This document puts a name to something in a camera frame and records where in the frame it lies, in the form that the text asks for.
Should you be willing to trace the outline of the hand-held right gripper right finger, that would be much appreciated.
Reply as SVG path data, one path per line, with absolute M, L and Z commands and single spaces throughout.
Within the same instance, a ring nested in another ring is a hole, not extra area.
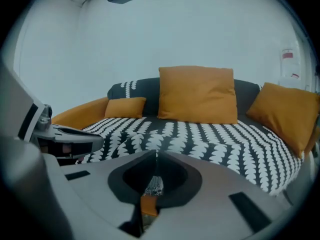
M 164 193 L 146 240 L 270 240 L 291 206 L 243 176 L 215 163 L 160 152 Z

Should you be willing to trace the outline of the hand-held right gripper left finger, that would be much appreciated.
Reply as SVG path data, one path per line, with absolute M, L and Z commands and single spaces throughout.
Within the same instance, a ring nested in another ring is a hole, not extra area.
M 155 151 L 65 165 L 61 170 L 76 194 L 95 213 L 123 232 L 142 236 L 141 196 L 155 174 Z

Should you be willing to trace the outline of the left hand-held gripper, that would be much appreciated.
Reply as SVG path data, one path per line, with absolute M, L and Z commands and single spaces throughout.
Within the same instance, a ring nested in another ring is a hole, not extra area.
M 80 199 L 59 164 L 73 165 L 99 151 L 104 138 L 57 124 L 34 131 L 44 110 L 16 74 L 1 65 L 0 184 L 8 193 L 1 209 L 18 222 L 23 240 L 81 240 Z

